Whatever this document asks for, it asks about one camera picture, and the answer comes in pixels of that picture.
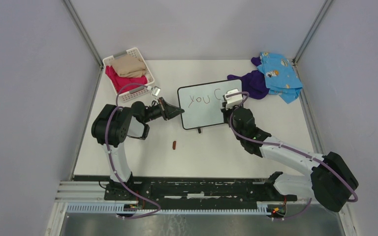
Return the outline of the black framed whiteboard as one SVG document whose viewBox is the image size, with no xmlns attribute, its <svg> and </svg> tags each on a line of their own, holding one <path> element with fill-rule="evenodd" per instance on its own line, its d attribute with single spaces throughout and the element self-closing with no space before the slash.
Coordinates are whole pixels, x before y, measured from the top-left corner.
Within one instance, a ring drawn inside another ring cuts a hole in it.
<svg viewBox="0 0 378 236">
<path fill-rule="evenodd" d="M 241 80 L 225 80 L 178 88 L 179 106 L 184 110 L 181 114 L 183 129 L 191 130 L 223 124 L 221 108 L 224 95 L 234 89 L 242 90 Z"/>
</svg>

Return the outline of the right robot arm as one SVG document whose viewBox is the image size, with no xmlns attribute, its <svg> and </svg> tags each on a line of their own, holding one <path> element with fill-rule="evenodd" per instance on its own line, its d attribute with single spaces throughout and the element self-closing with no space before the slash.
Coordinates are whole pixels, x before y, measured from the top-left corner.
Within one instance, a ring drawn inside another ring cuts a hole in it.
<svg viewBox="0 0 378 236">
<path fill-rule="evenodd" d="M 305 196 L 332 212 L 339 212 L 348 202 L 357 202 L 355 191 L 359 183 L 339 154 L 331 151 L 323 155 L 285 144 L 258 128 L 249 109 L 236 106 L 222 108 L 221 112 L 247 153 L 279 162 L 300 173 L 298 176 L 273 173 L 270 184 L 264 188 L 269 200 L 276 201 L 283 195 Z"/>
</svg>

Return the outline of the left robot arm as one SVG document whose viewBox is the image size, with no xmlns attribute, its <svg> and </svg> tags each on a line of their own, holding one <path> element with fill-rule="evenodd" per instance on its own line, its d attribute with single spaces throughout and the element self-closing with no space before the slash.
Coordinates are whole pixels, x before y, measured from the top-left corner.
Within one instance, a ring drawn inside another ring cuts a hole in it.
<svg viewBox="0 0 378 236">
<path fill-rule="evenodd" d="M 150 121 L 170 120 L 183 113 L 184 109 L 169 104 L 162 97 L 152 101 L 150 106 L 136 101 L 130 107 L 111 104 L 103 107 L 92 124 L 91 135 L 102 145 L 110 166 L 106 200 L 130 200 L 137 192 L 126 158 L 126 138 L 145 140 L 150 132 Z"/>
</svg>

